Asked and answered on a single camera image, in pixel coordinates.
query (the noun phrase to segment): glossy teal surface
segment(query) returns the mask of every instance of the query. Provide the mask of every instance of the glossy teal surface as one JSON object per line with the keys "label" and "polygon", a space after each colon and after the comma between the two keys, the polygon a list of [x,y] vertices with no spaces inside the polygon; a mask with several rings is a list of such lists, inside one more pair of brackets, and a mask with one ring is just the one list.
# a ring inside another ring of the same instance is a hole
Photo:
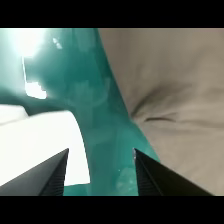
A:
{"label": "glossy teal surface", "polygon": [[21,97],[28,113],[68,109],[83,136],[91,183],[65,187],[64,195],[137,195],[132,148],[158,157],[128,116],[98,30],[48,29],[24,65],[27,81],[47,92],[46,99]]}

